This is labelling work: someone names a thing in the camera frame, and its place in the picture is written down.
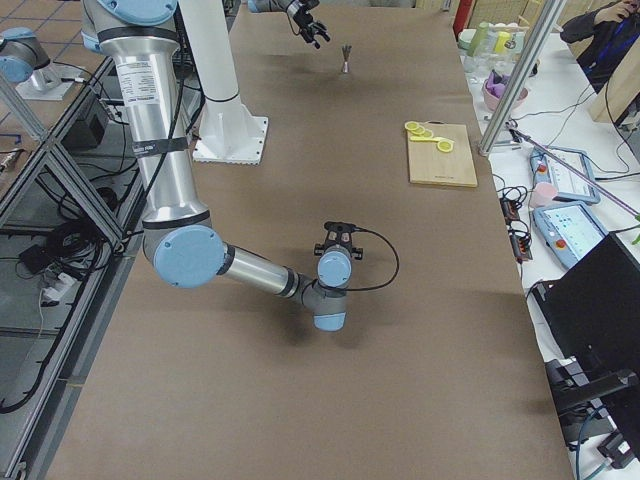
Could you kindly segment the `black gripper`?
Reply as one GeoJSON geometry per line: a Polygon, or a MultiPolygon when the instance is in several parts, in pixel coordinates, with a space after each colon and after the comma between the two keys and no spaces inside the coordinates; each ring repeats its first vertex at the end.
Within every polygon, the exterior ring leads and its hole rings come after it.
{"type": "Polygon", "coordinates": [[[320,44],[315,39],[315,35],[322,37],[326,42],[330,41],[330,36],[327,27],[322,22],[315,22],[311,15],[311,10],[315,7],[316,4],[293,4],[292,20],[305,42],[319,49],[320,44]]]}
{"type": "Polygon", "coordinates": [[[359,247],[355,247],[352,241],[352,235],[354,234],[343,233],[342,235],[336,234],[335,232],[326,233],[326,237],[323,243],[316,243],[314,246],[314,255],[322,256],[325,254],[331,247],[342,247],[344,248],[348,255],[355,260],[363,259],[363,249],[359,247]]]}

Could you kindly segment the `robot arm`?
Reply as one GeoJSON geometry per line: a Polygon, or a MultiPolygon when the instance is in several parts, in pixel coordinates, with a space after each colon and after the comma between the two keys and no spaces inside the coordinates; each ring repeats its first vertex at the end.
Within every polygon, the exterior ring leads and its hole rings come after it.
{"type": "Polygon", "coordinates": [[[320,44],[317,36],[330,41],[327,27],[314,19],[311,10],[319,5],[318,0],[258,0],[248,1],[252,13],[283,12],[286,14],[290,29],[295,36],[301,37],[316,49],[320,44]]]}
{"type": "Polygon", "coordinates": [[[197,195],[194,160],[256,164],[268,121],[252,115],[237,84],[227,23],[218,1],[86,1],[87,48],[110,57],[145,189],[143,250],[168,284],[196,288],[218,276],[253,285],[308,308],[324,331],[341,329],[352,262],[352,226],[327,225],[309,278],[224,242],[197,195]],[[188,138],[173,56],[188,44],[204,95],[200,137],[188,138]]]}

